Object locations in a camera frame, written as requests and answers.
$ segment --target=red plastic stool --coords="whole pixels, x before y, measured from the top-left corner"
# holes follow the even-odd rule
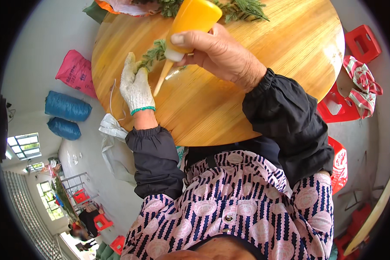
[[[329,136],[328,144],[335,152],[331,176],[332,194],[335,194],[345,186],[348,180],[347,150],[340,142]]]
[[[124,236],[118,236],[110,245],[111,249],[114,250],[117,254],[121,255],[122,248],[124,247]]]
[[[88,195],[85,195],[85,191],[83,189],[78,190],[73,194],[73,199],[76,203],[81,203],[84,200],[88,200],[90,197]]]
[[[327,104],[330,101],[342,106],[336,115],[333,115],[328,109]],[[319,102],[317,109],[325,123],[346,122],[361,118],[355,104],[353,102],[348,103],[344,97],[339,94],[336,82],[323,100]]]
[[[364,203],[358,209],[354,210],[352,215],[352,223],[360,229],[371,213],[371,206]]]
[[[377,39],[369,26],[365,24],[346,33],[345,43],[350,48],[352,55],[362,63],[369,63],[381,53]],[[363,53],[361,53],[357,43],[361,46]]]
[[[98,231],[104,230],[110,226],[112,226],[114,223],[112,221],[108,221],[104,214],[99,214],[94,218],[94,224]]]
[[[333,242],[335,243],[336,247],[338,248],[338,258],[337,260],[345,260],[349,259],[344,256],[345,249],[347,249],[347,246],[349,242],[351,241],[352,237],[348,234],[345,233],[345,235],[339,236],[337,238],[334,238]]]

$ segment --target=glue bottle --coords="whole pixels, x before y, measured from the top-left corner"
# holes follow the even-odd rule
[[[175,33],[198,30],[208,32],[221,18],[222,11],[208,0],[184,0],[177,12],[171,29],[166,36],[166,63],[160,74],[153,96],[157,96],[169,70],[174,62],[180,62],[186,53],[192,53],[193,49],[185,49],[173,45],[170,37]]]

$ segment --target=hand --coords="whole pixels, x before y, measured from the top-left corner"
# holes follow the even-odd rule
[[[128,53],[119,85],[119,91],[127,102],[131,115],[141,110],[156,110],[155,100],[153,99],[149,82],[147,81],[147,69],[141,68],[137,72],[137,75],[134,75],[136,71],[135,60],[134,53]]]
[[[193,55],[185,55],[177,66],[197,64],[222,80],[239,85],[247,93],[253,90],[267,72],[267,68],[220,24],[209,33],[188,31],[171,36],[179,47],[194,48]]]

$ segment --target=wooden table surface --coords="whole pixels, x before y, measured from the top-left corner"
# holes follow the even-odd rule
[[[231,22],[225,27],[245,48],[277,74],[295,79],[319,101],[328,93],[341,68],[345,49],[342,25],[329,0],[262,0],[270,22]],[[92,54],[92,77],[98,99],[112,114],[126,119],[120,125],[130,131],[133,118],[119,92],[125,57],[136,60],[164,39],[173,22],[160,14],[135,18],[108,14],[98,31]],[[149,74],[154,90],[164,62]],[[257,137],[242,112],[244,93],[233,83],[219,80],[196,65],[165,80],[155,98],[156,118],[179,146],[212,146]]]
[[[373,211],[370,213],[363,226],[360,228],[358,233],[355,235],[353,240],[348,244],[347,249],[344,252],[344,256],[347,256],[354,252],[359,244],[364,241],[364,239],[370,234],[370,231],[373,229],[374,225],[379,220],[379,217],[383,213],[385,206],[387,205],[390,199],[390,178],[385,185],[383,193],[381,194],[379,200],[374,206]]]

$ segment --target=pink floral shirt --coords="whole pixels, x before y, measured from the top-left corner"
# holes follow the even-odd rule
[[[221,234],[248,241],[265,259],[328,259],[333,202],[327,175],[300,180],[288,198],[283,170],[260,155],[231,151],[214,158],[217,167],[202,160],[190,168],[178,199],[145,198],[122,260],[156,259]]]

